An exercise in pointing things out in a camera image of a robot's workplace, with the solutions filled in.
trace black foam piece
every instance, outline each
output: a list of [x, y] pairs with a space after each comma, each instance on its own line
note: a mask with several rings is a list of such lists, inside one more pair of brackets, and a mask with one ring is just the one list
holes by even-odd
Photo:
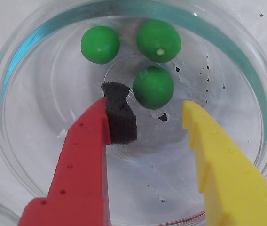
[[136, 116], [126, 101], [129, 87], [118, 82], [107, 82], [101, 88], [106, 97], [111, 143], [126, 145], [137, 140]]

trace green ball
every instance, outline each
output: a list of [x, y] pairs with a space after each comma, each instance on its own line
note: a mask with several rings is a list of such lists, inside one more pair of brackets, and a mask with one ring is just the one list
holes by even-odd
[[169, 24], [150, 20], [138, 32], [137, 45], [148, 59], [165, 63], [173, 60], [181, 50], [181, 38]]
[[109, 27], [96, 26], [81, 39], [82, 55], [96, 64], [106, 64], [115, 58], [120, 49], [117, 33]]
[[133, 88], [135, 98], [143, 107], [158, 109], [171, 100], [174, 82], [164, 68], [150, 66], [137, 75]]

